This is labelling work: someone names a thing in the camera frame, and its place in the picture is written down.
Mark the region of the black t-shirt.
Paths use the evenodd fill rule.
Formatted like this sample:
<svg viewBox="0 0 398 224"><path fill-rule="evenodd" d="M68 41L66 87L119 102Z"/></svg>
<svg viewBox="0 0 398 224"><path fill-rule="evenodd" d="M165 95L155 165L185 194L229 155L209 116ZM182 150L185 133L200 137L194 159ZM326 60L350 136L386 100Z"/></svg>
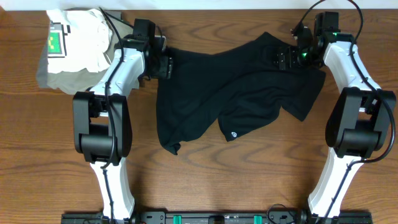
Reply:
<svg viewBox="0 0 398 224"><path fill-rule="evenodd" d="M200 138L213 123L234 141L272 123L281 110L305 120L326 75L316 68L281 70L277 55L286 46L265 32L217 54L168 49L172 74L157 89L160 145L177 154L182 142Z"/></svg>

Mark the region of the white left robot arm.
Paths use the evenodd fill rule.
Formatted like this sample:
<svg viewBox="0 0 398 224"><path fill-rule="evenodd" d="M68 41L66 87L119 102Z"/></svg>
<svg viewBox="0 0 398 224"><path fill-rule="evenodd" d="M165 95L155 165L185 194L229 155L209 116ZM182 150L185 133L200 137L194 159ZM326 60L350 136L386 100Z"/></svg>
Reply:
<svg viewBox="0 0 398 224"><path fill-rule="evenodd" d="M77 152L90 164L103 199L100 223L130 223L135 198L126 158L132 146L128 96L139 79L169 77L172 59L164 54L166 38L126 36L114 48L114 58L102 79L73 97L73 133Z"/></svg>

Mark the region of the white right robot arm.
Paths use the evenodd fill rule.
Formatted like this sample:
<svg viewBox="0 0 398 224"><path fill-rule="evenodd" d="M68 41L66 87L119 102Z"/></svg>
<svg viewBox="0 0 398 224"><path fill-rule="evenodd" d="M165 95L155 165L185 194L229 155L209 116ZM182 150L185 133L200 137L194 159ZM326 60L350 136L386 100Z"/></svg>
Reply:
<svg viewBox="0 0 398 224"><path fill-rule="evenodd" d="M388 133L392 134L390 141L395 140L396 96L370 77L351 34L325 32L305 44L277 50L281 70L317 62L330 69L340 95L326 124L326 163L308 197L308 211L298 215L298 222L359 223L367 216L344 214L341 203L359 168L382 160L391 151L389 143L379 157L371 157L383 147Z"/></svg>

